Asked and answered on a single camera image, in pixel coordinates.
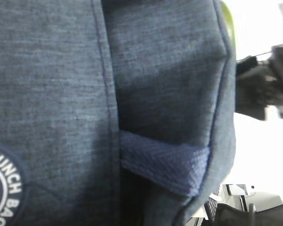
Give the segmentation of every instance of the navy fabric strap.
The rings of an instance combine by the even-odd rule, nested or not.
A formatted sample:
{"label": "navy fabric strap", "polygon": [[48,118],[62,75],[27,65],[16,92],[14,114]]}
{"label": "navy fabric strap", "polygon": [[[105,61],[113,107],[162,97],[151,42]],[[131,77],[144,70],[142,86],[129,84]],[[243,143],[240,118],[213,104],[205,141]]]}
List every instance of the navy fabric strap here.
{"label": "navy fabric strap", "polygon": [[208,147],[173,145],[120,133],[122,166],[178,195],[195,196],[203,180]]}

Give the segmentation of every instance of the navy circular patch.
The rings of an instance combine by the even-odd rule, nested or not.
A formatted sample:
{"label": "navy circular patch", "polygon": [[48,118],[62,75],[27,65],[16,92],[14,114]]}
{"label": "navy circular patch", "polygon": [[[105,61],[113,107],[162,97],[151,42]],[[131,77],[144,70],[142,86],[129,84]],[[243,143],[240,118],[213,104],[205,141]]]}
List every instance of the navy circular patch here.
{"label": "navy circular patch", "polygon": [[23,210],[28,176],[20,159],[0,145],[0,226],[9,226]]}

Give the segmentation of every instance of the yellow-green edge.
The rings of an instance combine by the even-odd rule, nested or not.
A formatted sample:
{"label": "yellow-green edge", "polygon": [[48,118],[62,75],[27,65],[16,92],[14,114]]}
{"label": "yellow-green edge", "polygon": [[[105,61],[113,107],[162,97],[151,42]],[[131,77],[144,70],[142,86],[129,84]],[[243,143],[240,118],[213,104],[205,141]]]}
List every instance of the yellow-green edge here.
{"label": "yellow-green edge", "polygon": [[221,2],[221,8],[225,18],[227,33],[232,41],[233,48],[235,48],[236,47],[235,29],[234,29],[234,23],[233,23],[233,17],[231,11],[224,2]]}

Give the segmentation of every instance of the white surface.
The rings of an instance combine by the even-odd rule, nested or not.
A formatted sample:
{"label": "white surface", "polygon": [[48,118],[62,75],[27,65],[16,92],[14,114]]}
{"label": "white surface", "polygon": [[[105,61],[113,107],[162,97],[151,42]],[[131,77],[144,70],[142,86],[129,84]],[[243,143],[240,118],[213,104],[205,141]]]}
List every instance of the white surface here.
{"label": "white surface", "polygon": [[249,197],[246,196],[245,201],[247,206],[251,203],[255,204],[257,211],[267,210],[283,204],[279,195],[268,192],[256,192]]}
{"label": "white surface", "polygon": [[237,59],[270,51],[283,43],[283,0],[223,0],[233,15]]}
{"label": "white surface", "polygon": [[[224,0],[235,23],[237,59],[270,51],[283,43],[283,0]],[[274,108],[268,121],[235,114],[236,157],[224,184],[254,185],[283,199],[283,120]]]}
{"label": "white surface", "polygon": [[201,206],[193,215],[192,218],[205,218],[205,220],[208,220],[208,216],[206,213],[206,210],[204,206]]}

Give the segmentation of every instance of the seam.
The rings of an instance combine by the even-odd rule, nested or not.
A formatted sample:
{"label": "seam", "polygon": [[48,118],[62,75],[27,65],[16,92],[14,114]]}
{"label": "seam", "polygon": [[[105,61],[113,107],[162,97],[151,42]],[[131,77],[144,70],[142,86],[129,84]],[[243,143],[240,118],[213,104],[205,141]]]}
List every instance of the seam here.
{"label": "seam", "polygon": [[[110,174],[112,176],[111,180],[110,180],[110,184],[111,184],[111,206],[110,206],[110,210],[112,213],[112,216],[115,215],[114,213],[114,174],[113,174],[113,166],[112,166],[112,131],[111,131],[111,110],[110,110],[110,104],[109,104],[109,92],[108,92],[108,84],[107,84],[107,76],[106,76],[106,68],[105,68],[105,61],[104,61],[104,57],[103,57],[103,50],[102,50],[102,46],[100,43],[100,28],[99,28],[99,21],[98,18],[96,16],[96,12],[94,9],[94,0],[91,0],[91,8],[92,8],[92,14],[93,14],[93,19],[94,19],[94,23],[95,23],[95,30],[96,30],[96,35],[97,35],[97,44],[98,44],[98,49],[99,49],[99,54],[100,54],[100,61],[101,61],[101,69],[102,69],[102,78],[104,81],[104,86],[105,86],[105,95],[106,95],[106,106],[107,106],[107,113],[108,113],[108,131],[109,131],[109,162],[110,162]],[[111,225],[114,225],[115,222],[113,222],[113,217],[111,218]]]}

